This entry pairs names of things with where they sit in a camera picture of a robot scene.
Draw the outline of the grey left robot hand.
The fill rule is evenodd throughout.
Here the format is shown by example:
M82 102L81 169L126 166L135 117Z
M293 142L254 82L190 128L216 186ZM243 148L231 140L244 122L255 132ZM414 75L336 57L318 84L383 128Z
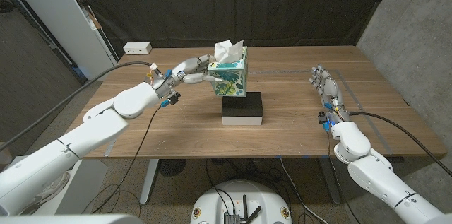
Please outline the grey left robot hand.
M201 57L192 57L178 64L171 73L162 74L156 64L152 64L150 69L158 75L158 79L153 81L152 87L159 98L166 97L174 91L174 88L181 83L196 84L203 81L223 82L221 77L208 74L208 65L215 61L215 57L209 54Z

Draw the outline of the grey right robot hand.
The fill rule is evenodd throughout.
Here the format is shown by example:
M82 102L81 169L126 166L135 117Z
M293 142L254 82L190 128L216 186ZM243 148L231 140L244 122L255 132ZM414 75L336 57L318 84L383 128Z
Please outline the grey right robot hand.
M343 94L332 75L321 65L311 68L310 84L320 95L321 104L328 111L328 118L334 124L348 122L349 112L345 109Z

